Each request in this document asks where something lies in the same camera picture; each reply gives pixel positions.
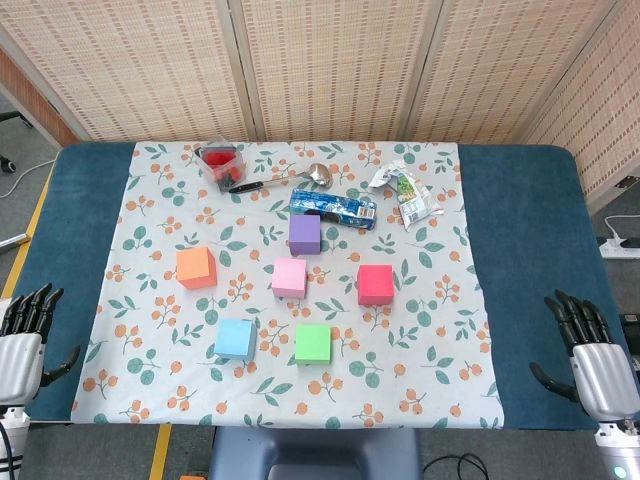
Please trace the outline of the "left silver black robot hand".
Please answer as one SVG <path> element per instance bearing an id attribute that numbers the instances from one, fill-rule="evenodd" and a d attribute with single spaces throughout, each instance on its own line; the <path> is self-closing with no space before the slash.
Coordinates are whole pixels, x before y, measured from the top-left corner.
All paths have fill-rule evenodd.
<path id="1" fill-rule="evenodd" d="M 66 375 L 76 364 L 81 347 L 52 370 L 44 368 L 49 333 L 62 288 L 47 283 L 26 295 L 3 301 L 1 310 L 1 411 L 23 408 L 40 389 Z"/>

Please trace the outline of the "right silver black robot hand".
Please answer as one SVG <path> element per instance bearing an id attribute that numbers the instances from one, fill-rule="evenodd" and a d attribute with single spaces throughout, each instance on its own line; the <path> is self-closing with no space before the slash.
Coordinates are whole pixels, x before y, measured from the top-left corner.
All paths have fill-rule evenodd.
<path id="1" fill-rule="evenodd" d="M 636 376 L 601 310 L 561 290 L 544 303 L 558 324 L 574 381 L 571 385 L 560 382 L 531 362 L 534 378 L 547 391 L 580 404 L 599 423 L 633 420 L 639 413 Z"/>

